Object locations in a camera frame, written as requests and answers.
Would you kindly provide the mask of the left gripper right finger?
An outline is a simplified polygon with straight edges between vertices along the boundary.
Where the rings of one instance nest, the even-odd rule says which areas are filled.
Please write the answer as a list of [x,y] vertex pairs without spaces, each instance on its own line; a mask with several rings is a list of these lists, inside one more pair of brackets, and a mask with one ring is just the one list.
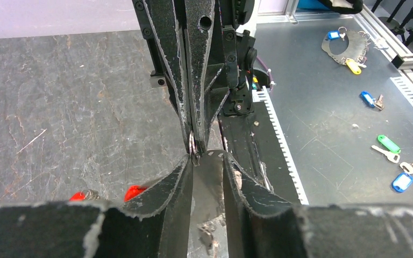
[[413,206],[295,205],[223,161],[229,257],[413,257]]

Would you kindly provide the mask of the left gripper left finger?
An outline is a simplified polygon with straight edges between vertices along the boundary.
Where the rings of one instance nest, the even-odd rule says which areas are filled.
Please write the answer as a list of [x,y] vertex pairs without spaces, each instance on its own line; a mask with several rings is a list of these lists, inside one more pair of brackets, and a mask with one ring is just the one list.
[[0,257],[186,257],[193,162],[123,205],[108,200],[0,203]]

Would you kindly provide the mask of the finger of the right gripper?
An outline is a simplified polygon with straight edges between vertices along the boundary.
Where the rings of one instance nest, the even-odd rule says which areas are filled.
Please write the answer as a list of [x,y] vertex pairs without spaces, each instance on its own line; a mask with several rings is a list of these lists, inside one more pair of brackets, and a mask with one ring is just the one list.
[[159,55],[173,90],[186,151],[193,131],[192,102],[188,82],[188,1],[143,1]]
[[197,152],[204,153],[212,122],[227,96],[226,84],[219,81],[225,71],[219,1],[185,1],[184,7],[191,126]]

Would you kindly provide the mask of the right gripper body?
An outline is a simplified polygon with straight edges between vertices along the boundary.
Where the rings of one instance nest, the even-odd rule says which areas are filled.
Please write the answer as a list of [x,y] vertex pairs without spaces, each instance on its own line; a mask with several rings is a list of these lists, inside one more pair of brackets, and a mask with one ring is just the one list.
[[[170,101],[175,109],[173,90],[165,76],[144,3],[134,1],[133,5],[154,66],[150,75],[152,83],[157,87],[167,86],[169,88]],[[249,31],[238,32],[239,25],[250,20],[253,5],[253,1],[219,1],[222,51],[225,59],[224,76],[219,81],[225,83],[227,88],[227,96],[221,109],[232,107],[238,113],[242,113],[242,108],[251,110],[253,105],[248,86],[252,82],[253,64],[257,58],[257,50],[254,48],[255,39]]]

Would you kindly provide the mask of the key with red tag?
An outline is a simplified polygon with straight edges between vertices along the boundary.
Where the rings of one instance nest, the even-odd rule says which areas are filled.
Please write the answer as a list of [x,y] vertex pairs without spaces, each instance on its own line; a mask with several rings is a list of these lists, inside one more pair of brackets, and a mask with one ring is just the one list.
[[91,189],[85,189],[73,194],[69,201],[99,200],[101,197],[98,192]]

